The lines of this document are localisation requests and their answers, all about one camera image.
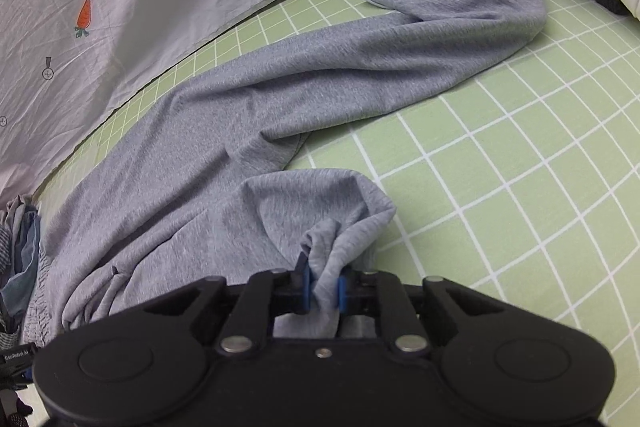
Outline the blue denim jeans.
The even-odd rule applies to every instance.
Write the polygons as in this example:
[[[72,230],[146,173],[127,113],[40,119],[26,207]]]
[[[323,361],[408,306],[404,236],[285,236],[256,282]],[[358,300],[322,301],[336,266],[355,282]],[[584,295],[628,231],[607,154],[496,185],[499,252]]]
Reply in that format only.
[[[34,290],[39,260],[40,216],[29,196],[1,211],[1,334],[16,337]]]

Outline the green grid mat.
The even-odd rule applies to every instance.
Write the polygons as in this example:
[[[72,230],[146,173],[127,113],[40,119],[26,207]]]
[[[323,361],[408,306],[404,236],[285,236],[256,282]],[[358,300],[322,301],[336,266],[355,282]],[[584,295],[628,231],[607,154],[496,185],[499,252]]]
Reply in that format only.
[[[537,39],[435,100],[318,132],[297,168],[364,173],[397,213],[378,264],[442,275],[611,350],[605,424],[639,421],[639,24],[544,0]]]

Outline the grey sweatpants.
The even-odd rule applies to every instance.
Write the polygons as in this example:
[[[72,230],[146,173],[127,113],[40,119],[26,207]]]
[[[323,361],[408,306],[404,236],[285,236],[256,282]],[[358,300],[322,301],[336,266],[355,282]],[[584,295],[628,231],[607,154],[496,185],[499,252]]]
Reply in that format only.
[[[26,341],[204,277],[311,271],[311,309],[281,337],[337,333],[342,270],[369,270],[393,202],[352,170],[293,170],[311,132],[386,115],[518,52],[544,0],[368,0],[380,16],[281,40],[179,84],[44,226]]]

